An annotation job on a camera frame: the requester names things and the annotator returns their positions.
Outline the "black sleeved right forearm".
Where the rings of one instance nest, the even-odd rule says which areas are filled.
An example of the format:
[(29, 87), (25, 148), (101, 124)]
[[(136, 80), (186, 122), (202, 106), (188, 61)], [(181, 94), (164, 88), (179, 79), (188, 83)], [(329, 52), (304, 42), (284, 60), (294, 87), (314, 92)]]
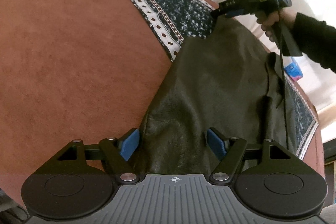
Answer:
[(335, 73), (335, 27), (327, 25), (325, 21), (298, 13), (291, 34), (300, 51), (319, 63), (323, 69), (331, 69)]

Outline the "person's right hand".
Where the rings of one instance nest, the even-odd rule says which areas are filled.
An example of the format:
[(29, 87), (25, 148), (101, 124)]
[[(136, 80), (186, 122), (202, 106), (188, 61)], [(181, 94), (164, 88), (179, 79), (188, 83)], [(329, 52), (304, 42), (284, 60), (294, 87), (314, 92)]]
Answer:
[(283, 22), (290, 30), (294, 26), (297, 12), (291, 8), (284, 8), (266, 15), (264, 11), (255, 13), (257, 23), (261, 25), (261, 29), (271, 42), (275, 42), (273, 35), (273, 25), (277, 22)]

